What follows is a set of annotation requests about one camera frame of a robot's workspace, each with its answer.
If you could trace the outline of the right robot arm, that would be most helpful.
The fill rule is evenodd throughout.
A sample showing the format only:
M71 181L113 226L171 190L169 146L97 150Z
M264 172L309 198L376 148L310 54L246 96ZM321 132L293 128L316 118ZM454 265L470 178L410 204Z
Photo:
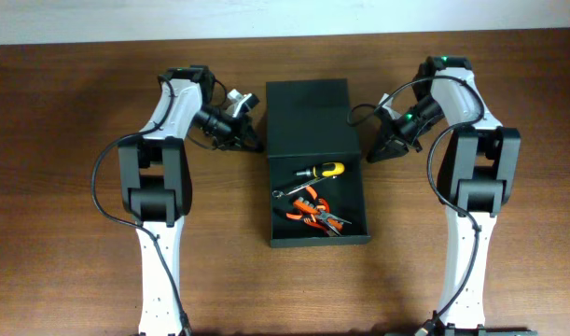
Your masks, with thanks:
M381 121L370 163L421 151L420 136L441 120L450 138L437 173L426 173L444 205L448 243L438 308L419 335L485 335L483 289L488 249L501 208L510 198L521 136L504 126L483 102L471 62L429 56L409 82L416 105L399 114L385 94L374 109Z

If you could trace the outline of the orange bit holder strip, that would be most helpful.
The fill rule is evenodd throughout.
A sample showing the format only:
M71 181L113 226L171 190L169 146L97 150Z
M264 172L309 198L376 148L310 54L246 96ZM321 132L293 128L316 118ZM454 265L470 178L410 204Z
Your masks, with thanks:
M315 206L316 204L308 200L305 200L302 197L299 197L293 202L294 212L286 213L285 216L288 219L301 221L302 223L304 223L303 219L307 215L311 215L315 219L322 222L327 228L332 229L333 231L340 231L343 229L346 220L334 216L333 214L330 213L330 210L328 212L323 210L318 210L315 208Z

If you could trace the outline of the silver double-ended wrench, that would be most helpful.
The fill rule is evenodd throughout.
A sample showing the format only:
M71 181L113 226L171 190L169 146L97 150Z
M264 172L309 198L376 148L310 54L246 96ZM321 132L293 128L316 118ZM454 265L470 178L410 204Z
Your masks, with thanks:
M310 181L304 182L300 185L297 185L297 186L290 188L290 189L287 189L287 190L273 190L271 192L271 196L276 198L276 199L279 199L279 198L284 197L284 196L289 196L289 195L292 195L292 194L294 194L294 193L296 193L302 189L305 189L309 186L317 184L323 180L325 180L325 179L324 178L316 178L316 179L312 179Z

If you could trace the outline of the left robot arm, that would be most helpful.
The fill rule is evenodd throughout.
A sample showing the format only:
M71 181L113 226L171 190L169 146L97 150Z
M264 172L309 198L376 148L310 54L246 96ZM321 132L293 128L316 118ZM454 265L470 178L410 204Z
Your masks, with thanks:
M170 68L159 77L160 100L147 124L118 143L120 186L133 218L142 257L141 335L189 335L180 301L180 239L192 205L185 151L197 127L222 150L260 152L249 112L259 100L231 90L227 105L212 104L217 79L208 67Z

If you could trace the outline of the yellow black stubby screwdriver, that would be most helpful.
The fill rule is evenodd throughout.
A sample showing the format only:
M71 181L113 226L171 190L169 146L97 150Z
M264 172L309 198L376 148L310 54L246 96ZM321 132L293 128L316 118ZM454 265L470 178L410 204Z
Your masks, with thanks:
M295 172L295 176L306 176L312 178L332 177L343 174L345 165L342 162L332 161L317 164Z

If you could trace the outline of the orange black needle-nose pliers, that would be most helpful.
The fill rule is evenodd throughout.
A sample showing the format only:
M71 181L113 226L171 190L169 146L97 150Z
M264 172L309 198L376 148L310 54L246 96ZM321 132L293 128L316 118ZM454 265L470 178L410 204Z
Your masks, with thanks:
M344 225L351 224L351 221L333 215L327 200L319 197L313 187L304 190L310 198L298 197L293 202L293 211L287 212L285 217L321 230L329 237L341 236Z

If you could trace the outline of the small red cutting pliers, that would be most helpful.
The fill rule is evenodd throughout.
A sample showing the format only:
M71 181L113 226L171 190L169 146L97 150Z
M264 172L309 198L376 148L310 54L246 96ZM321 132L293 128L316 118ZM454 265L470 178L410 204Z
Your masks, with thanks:
M318 210L323 210L323 211L329 211L329 205L327 203L327 201L323 198L318 198L317 200L317 205L315 206L316 209ZM317 228L317 229L321 229L327 236L332 237L335 236L336 233L332 230L327 228L322 222L320 222L319 220L315 219L314 217L312 217L311 215L307 215L304 219L303 222L311 227Z

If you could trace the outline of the dark green box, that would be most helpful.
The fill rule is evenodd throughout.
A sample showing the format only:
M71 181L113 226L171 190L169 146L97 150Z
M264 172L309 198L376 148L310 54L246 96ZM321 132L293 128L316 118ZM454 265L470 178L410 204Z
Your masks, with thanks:
M267 154L270 189L288 192L306 182L297 172L326 162L340 162L344 172L316 183L330 212L348 222L339 236L285 215L305 190L271 197L271 247L364 245L369 242L361 172L362 152L355 129L346 123L351 111L345 79L273 81L266 84Z

